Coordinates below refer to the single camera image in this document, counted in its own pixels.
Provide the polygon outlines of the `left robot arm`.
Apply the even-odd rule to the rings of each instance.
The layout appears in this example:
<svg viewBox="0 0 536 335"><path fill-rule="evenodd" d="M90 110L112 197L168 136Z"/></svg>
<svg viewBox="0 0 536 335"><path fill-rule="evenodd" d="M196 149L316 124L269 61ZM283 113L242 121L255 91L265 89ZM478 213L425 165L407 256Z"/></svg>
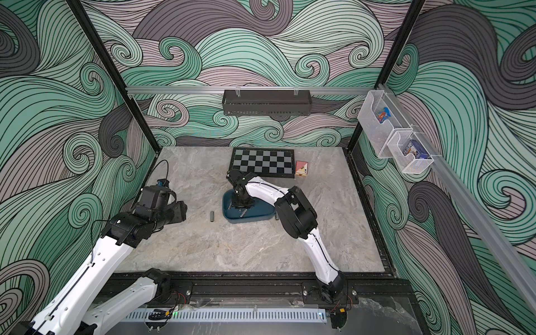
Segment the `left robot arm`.
<svg viewBox="0 0 536 335"><path fill-rule="evenodd" d="M138 307L166 303L173 295L171 276L156 268L96 307L93 301L118 266L141 243L163 226L186 220L187 206L174 202L159 209L156 218L123 212L110 220L86 261L68 283L31 321L19 322L11 334L106 334Z"/></svg>

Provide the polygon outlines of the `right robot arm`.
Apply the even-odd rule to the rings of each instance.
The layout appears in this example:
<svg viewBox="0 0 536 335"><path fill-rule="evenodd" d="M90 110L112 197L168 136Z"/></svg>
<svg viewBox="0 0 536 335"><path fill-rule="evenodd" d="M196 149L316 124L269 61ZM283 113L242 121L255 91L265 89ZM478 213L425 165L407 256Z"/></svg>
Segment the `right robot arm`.
<svg viewBox="0 0 536 335"><path fill-rule="evenodd" d="M322 299L338 300L346 278L336 266L322 241L317 212L301 188L285 188L265 181L254 173L229 170L233 188L223 199L223 213L230 223L262 221L277 216L285 232L303 244L313 264Z"/></svg>

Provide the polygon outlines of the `teal plastic storage tray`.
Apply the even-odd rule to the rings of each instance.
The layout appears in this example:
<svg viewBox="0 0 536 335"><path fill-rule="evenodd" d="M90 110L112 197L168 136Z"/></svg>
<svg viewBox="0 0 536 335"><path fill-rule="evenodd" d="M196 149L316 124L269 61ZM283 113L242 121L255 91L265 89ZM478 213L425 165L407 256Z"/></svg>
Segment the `teal plastic storage tray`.
<svg viewBox="0 0 536 335"><path fill-rule="evenodd" d="M245 209L235 209L231 206L231 197L233 190L228 190L224 193L222 199L222 213L223 217L232 224L237 223L253 223L257 221L266 221L272 219L275 216L276 209L269 203L254 198L255 205L247 209L247 213L241 218L241 212Z"/></svg>

